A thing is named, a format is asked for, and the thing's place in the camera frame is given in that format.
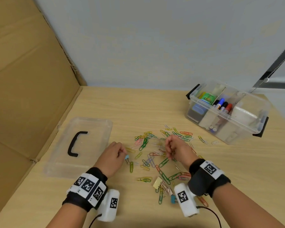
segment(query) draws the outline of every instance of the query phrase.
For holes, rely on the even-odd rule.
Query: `blue marker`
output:
[[[217,103],[214,108],[219,109],[219,108],[223,105],[224,101],[225,101],[225,99],[224,99],[224,98],[221,98],[220,101],[219,101],[219,103]]]

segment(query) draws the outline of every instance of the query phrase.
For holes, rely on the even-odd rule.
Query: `person's right hand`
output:
[[[166,138],[165,148],[167,158],[175,158],[189,171],[190,165],[199,157],[194,153],[191,147],[176,135],[170,135]]]

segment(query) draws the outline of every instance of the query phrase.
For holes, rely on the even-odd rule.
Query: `black handle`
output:
[[[261,137],[262,137],[263,132],[264,132],[265,127],[266,127],[266,124],[267,124],[267,122],[268,122],[268,119],[269,119],[269,117],[266,117],[265,122],[264,122],[263,129],[261,130],[261,132],[259,132],[259,133],[257,133],[257,134],[252,134],[253,136],[255,136],[255,137],[259,137],[259,138],[261,138]]]
[[[75,136],[73,137],[72,141],[71,141],[71,144],[69,145],[69,149],[67,150],[67,154],[72,156],[72,157],[78,157],[78,154],[77,153],[72,153],[72,148],[78,138],[78,136],[80,134],[87,134],[87,131],[79,131],[77,134],[75,134]]]
[[[200,84],[197,84],[189,93],[186,94],[186,97],[188,100],[190,100],[190,94],[199,86]]]

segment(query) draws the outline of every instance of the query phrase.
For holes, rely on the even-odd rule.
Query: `clear plastic lid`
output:
[[[86,172],[107,147],[112,126],[112,121],[106,119],[73,118],[55,146],[45,166],[45,174],[50,177],[77,178]]]
[[[232,110],[226,114],[212,107],[211,103],[200,99],[205,93],[214,95],[213,99],[224,98],[224,101],[232,104]],[[210,110],[253,134],[261,132],[270,110],[269,101],[219,81],[209,81],[199,85],[190,94],[190,100],[191,104],[192,102],[197,103],[205,110]]]

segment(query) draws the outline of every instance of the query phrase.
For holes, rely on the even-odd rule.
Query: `forearm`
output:
[[[230,183],[216,188],[212,198],[231,228],[285,228],[282,223]]]
[[[82,228],[87,211],[70,203],[65,203],[46,228]]]

